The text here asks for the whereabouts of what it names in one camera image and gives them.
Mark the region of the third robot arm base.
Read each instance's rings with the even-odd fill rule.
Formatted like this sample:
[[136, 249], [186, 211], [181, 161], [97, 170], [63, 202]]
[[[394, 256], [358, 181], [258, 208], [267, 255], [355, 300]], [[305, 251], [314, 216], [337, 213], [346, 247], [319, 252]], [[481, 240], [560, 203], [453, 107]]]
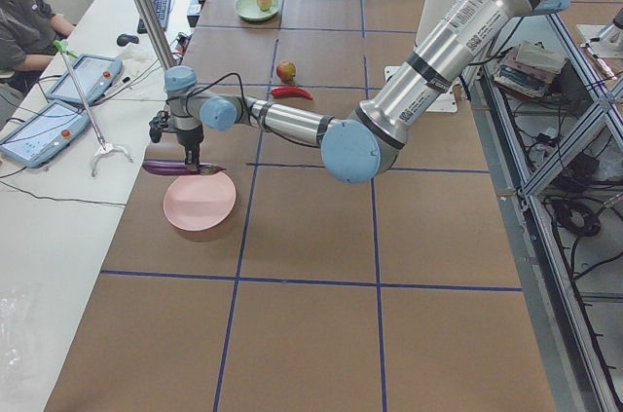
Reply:
[[600, 57], [622, 58], [622, 10], [604, 25], [578, 24], [583, 42]]

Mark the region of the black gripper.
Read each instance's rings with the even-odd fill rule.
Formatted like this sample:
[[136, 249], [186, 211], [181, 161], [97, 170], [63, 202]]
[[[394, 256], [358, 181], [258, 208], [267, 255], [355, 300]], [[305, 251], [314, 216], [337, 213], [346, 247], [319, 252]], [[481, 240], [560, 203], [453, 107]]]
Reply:
[[185, 149], [185, 167], [189, 173], [201, 171], [200, 149], [203, 142], [203, 128], [178, 130], [176, 138]]

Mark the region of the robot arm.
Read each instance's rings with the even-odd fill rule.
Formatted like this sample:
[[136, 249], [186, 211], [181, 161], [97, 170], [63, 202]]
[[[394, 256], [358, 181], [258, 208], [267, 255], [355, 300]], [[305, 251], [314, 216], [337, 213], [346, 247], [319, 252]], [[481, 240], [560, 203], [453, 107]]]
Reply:
[[197, 87], [195, 71], [165, 72], [170, 127], [184, 146], [185, 166], [200, 169], [203, 130], [245, 124], [316, 147], [325, 168], [346, 183], [362, 183], [390, 169], [410, 126], [513, 18], [556, 13], [570, 0], [455, 0], [431, 32], [371, 100], [335, 119], [245, 94], [218, 95]]

